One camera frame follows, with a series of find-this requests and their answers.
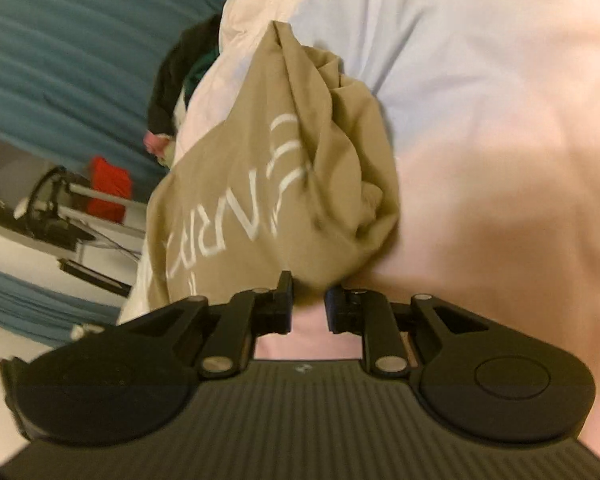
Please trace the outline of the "tan printed t-shirt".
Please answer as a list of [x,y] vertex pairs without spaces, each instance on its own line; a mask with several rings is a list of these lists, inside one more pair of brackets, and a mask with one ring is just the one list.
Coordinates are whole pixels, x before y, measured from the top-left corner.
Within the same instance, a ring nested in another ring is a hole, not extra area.
[[152,194],[147,302],[214,304],[290,272],[324,292],[376,255],[399,219],[379,105],[332,52],[268,26],[224,122]]

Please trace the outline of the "pile of dark clothes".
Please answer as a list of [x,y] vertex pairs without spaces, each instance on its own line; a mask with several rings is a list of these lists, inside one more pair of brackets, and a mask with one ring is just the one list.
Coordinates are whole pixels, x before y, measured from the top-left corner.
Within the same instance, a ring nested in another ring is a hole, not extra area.
[[194,91],[220,54],[221,15],[186,28],[161,62],[147,107],[145,150],[166,168]]

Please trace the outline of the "blue curtain left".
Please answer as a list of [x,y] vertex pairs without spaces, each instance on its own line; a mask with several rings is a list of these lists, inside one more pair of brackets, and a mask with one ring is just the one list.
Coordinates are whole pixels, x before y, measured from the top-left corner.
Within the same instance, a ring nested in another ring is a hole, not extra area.
[[0,327],[57,348],[76,326],[114,326],[120,309],[54,292],[0,271]]

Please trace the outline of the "blue curtain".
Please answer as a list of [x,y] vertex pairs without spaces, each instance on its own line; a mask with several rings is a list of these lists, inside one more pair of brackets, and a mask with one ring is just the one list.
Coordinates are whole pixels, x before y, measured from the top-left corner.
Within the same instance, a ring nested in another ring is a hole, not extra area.
[[0,327],[57,348],[76,326],[114,326],[120,309],[54,292],[0,271]]
[[143,147],[158,67],[225,0],[0,0],[0,140],[74,170],[95,156],[138,194],[162,178]]

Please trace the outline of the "silver tripod stand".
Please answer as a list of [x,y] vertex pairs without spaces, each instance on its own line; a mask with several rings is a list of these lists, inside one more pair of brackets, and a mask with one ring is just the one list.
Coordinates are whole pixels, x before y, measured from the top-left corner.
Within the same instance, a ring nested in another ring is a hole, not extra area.
[[[125,206],[125,217],[121,224],[102,220],[86,212],[90,198],[102,198]],[[46,171],[36,182],[28,196],[15,206],[12,216],[21,220],[26,232],[35,240],[46,240],[50,226],[65,226],[76,231],[76,246],[79,248],[111,249],[137,262],[140,250],[124,246],[112,234],[142,240],[144,228],[125,223],[129,212],[146,212],[146,205],[135,200],[106,195],[79,184],[79,176],[63,166]]]

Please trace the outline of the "red cloth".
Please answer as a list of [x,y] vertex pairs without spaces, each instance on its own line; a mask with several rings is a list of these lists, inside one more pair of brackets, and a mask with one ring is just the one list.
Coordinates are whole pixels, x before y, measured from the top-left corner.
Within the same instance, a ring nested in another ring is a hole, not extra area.
[[[129,171],[110,164],[102,156],[96,156],[90,162],[90,183],[93,191],[124,200],[132,198]],[[121,224],[126,210],[122,204],[92,197],[87,202],[86,212],[96,218]]]

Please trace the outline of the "blue curtain right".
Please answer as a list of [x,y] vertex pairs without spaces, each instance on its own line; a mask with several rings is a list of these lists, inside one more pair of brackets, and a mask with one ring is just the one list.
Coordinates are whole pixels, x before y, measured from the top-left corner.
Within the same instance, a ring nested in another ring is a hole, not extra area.
[[225,0],[0,0],[0,140],[74,170],[95,156],[138,194],[162,178],[143,147],[158,67]]

